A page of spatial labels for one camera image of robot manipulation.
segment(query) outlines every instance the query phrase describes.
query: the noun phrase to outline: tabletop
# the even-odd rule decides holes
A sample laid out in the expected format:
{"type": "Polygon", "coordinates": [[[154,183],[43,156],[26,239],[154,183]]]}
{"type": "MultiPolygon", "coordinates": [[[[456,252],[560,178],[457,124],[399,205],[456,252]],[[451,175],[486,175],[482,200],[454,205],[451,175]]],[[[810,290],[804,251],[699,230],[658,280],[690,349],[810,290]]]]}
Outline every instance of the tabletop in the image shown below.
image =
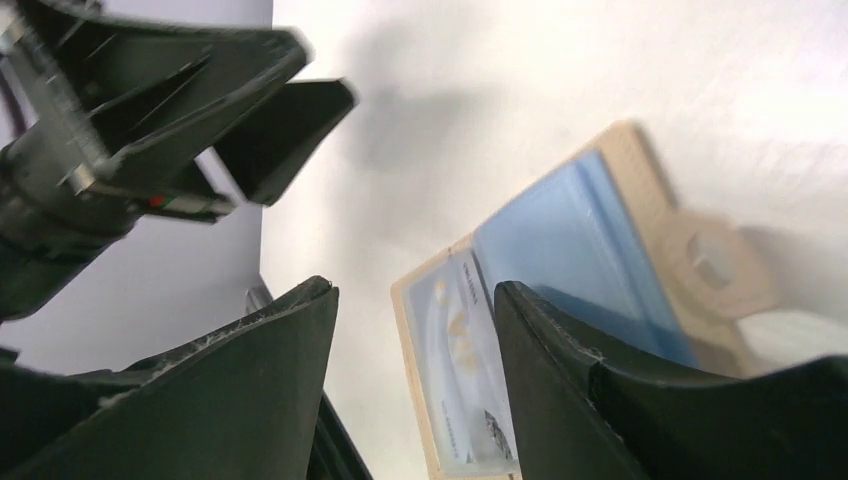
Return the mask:
{"type": "Polygon", "coordinates": [[[619,119],[771,265],[786,304],[755,348],[848,345],[848,4],[276,0],[274,22],[311,44],[303,78],[359,97],[265,211],[262,275],[341,289],[326,390],[375,478],[427,478],[390,285],[619,119]]]}

